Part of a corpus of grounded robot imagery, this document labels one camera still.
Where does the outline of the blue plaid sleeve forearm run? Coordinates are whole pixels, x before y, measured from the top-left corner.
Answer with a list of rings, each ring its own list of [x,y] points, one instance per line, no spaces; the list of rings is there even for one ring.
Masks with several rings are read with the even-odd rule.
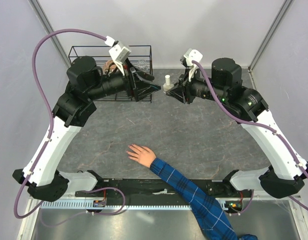
[[[187,202],[202,233],[211,240],[256,240],[252,234],[238,236],[220,203],[165,161],[156,158],[150,170],[168,183]]]

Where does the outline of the white nail polish cap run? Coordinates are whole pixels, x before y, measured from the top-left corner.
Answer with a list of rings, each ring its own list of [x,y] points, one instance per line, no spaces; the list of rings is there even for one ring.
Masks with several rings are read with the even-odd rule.
[[[165,85],[169,86],[171,84],[170,75],[165,75]]]

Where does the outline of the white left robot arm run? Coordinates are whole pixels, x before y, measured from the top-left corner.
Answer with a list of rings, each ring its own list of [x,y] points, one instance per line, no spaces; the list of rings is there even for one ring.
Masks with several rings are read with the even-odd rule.
[[[103,193],[102,177],[95,171],[57,170],[69,144],[96,111],[96,100],[126,92],[129,98],[139,102],[161,89],[153,83],[154,76],[137,69],[128,59],[122,71],[115,69],[104,74],[93,57],[81,56],[73,61],[66,74],[69,82],[51,112],[53,129],[47,131],[47,138],[41,142],[46,148],[43,153],[35,153],[39,157],[37,165],[31,169],[33,162],[30,162],[12,174],[18,183],[28,187],[31,197],[45,202],[80,191],[87,191],[93,197]]]

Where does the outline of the brown ceramic bowl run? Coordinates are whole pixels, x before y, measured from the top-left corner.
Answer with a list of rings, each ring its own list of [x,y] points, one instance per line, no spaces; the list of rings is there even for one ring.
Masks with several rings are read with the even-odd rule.
[[[108,60],[102,67],[105,74],[112,73],[116,69],[116,64],[113,60]]]

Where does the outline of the clear nail polish bottle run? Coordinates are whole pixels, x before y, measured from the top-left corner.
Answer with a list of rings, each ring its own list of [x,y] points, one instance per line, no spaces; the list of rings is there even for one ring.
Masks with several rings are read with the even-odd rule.
[[[170,84],[170,85],[167,85],[166,83],[163,84],[163,92],[166,93],[167,91],[169,91],[170,89],[172,89],[174,87],[174,84]]]

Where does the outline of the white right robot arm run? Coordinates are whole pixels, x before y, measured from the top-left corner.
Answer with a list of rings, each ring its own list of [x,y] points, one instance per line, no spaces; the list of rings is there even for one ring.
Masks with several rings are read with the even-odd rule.
[[[270,161],[262,169],[231,171],[222,181],[224,194],[234,197],[240,191],[257,190],[277,199],[297,194],[308,179],[308,161],[285,139],[261,94],[243,86],[242,67],[231,58],[218,58],[207,77],[191,58],[182,57],[181,63],[186,70],[166,95],[184,104],[195,98],[215,101],[253,137]]]

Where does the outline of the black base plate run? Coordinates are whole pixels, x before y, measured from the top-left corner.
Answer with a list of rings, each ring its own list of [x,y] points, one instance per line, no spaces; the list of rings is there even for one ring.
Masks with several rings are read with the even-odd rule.
[[[246,199],[251,190],[238,191],[222,180],[192,179],[207,195],[225,199]],[[104,178],[95,189],[114,187],[121,190],[128,206],[185,206],[186,202],[173,187],[161,179]]]

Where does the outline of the person's hand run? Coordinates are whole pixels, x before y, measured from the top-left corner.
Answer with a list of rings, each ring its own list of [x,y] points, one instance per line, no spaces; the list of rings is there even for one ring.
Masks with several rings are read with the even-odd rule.
[[[156,159],[154,152],[145,146],[138,146],[131,144],[128,146],[129,150],[127,151],[128,158],[136,161],[137,163],[150,168],[153,161]]]

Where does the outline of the clear drinking glass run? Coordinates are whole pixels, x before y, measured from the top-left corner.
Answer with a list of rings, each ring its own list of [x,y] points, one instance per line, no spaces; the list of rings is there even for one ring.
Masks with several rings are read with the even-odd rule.
[[[148,72],[148,64],[147,61],[144,59],[141,59],[137,62],[137,68],[143,72]]]

